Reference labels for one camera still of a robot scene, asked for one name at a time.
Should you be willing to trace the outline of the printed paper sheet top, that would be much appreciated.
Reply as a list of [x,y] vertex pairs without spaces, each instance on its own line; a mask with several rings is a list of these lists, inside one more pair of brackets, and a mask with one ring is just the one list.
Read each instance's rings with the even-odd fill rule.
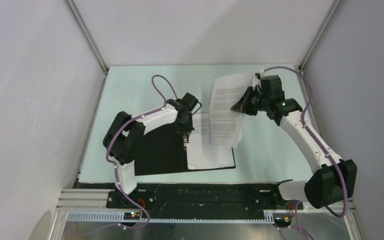
[[245,115],[231,108],[253,83],[252,72],[225,75],[214,80],[209,105],[209,143],[236,148],[242,140]]

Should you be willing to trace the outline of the red folder black inside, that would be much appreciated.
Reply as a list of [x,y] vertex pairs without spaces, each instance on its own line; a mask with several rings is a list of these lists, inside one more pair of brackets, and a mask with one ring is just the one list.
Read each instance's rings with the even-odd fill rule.
[[134,167],[136,176],[212,171],[188,170],[183,136],[176,132],[173,123],[154,129],[144,136]]

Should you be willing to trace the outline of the white paper sheet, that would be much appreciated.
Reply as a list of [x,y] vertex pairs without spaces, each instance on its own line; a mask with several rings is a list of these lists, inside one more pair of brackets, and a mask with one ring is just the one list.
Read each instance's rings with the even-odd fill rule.
[[186,145],[187,169],[189,171],[234,169],[236,167],[231,148],[210,144],[209,113],[192,116],[194,130]]

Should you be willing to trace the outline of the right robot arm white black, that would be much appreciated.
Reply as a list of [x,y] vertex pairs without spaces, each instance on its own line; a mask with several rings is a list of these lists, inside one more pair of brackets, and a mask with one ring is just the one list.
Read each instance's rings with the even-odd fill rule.
[[305,119],[299,103],[285,97],[279,76],[256,73],[255,78],[259,83],[247,87],[231,110],[249,116],[265,112],[293,140],[312,172],[307,181],[275,183],[270,196],[271,204],[277,209],[284,209],[291,200],[295,200],[309,202],[320,209],[340,201],[347,202],[354,194],[358,170],[355,162],[344,160],[320,137]]

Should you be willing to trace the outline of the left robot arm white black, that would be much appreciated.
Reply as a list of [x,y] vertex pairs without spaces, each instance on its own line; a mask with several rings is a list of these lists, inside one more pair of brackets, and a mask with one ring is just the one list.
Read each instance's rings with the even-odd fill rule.
[[163,106],[138,116],[119,112],[108,129],[103,146],[113,164],[118,201],[125,208],[138,202],[135,164],[156,167],[155,174],[179,173],[187,167],[187,145],[194,130],[193,109],[200,105],[192,94],[164,100]]

